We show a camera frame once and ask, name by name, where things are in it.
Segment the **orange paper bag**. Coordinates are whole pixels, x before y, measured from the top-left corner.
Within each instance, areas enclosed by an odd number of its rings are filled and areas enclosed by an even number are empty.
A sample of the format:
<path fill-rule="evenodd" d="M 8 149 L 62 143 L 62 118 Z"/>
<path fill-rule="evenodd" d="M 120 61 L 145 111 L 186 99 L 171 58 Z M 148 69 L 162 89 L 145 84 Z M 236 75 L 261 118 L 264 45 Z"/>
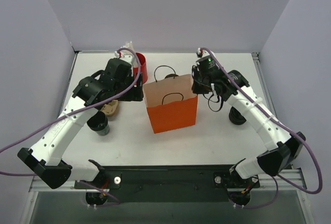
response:
<path fill-rule="evenodd" d="M 198 96 L 192 92 L 192 75 L 158 80 L 143 85 L 144 101 L 154 133 L 196 124 Z"/>

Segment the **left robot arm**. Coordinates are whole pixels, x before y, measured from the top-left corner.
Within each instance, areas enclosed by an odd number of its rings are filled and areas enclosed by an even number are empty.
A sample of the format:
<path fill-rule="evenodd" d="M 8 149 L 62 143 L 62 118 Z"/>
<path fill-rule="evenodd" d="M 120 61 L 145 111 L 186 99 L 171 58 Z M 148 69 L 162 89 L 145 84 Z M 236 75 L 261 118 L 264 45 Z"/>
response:
<path fill-rule="evenodd" d="M 93 117 L 101 114 L 101 108 L 114 99 L 142 101 L 141 63 L 137 72 L 120 58 L 109 59 L 106 68 L 81 79 L 73 90 L 59 121 L 51 125 L 42 138 L 30 148 L 22 148 L 18 157 L 46 183 L 56 189 L 67 180 L 87 181 L 93 188 L 105 182 L 103 167 L 90 160 L 85 165 L 63 161 L 63 154 L 81 128 Z"/>

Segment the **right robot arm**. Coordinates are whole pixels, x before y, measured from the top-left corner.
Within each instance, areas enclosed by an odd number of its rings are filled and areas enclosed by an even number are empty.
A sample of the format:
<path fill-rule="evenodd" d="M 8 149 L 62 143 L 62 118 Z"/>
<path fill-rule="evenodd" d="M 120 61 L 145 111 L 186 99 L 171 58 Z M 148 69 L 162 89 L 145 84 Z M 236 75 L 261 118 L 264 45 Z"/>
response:
<path fill-rule="evenodd" d="M 224 73 L 212 57 L 206 55 L 192 67 L 192 77 L 193 93 L 211 92 L 227 102 L 231 106 L 230 121 L 236 125 L 248 122 L 266 147 L 256 158 L 245 158 L 233 166 L 229 174 L 232 185 L 240 187 L 248 178 L 262 173 L 276 176 L 298 156 L 303 145 L 273 123 L 275 117 L 240 72 Z"/>

